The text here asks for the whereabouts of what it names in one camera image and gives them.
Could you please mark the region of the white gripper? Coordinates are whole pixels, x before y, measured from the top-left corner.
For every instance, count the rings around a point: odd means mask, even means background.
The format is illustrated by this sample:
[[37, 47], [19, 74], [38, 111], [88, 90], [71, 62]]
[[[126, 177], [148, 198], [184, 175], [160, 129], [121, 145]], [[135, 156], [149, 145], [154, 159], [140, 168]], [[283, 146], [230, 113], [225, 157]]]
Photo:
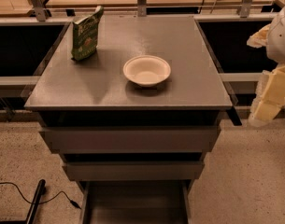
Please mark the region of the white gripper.
[[260, 127], [272, 121], [285, 106], [285, 7], [267, 24], [251, 35], [247, 45], [266, 46], [267, 57], [279, 65], [271, 72], [263, 70], [250, 107], [249, 123]]

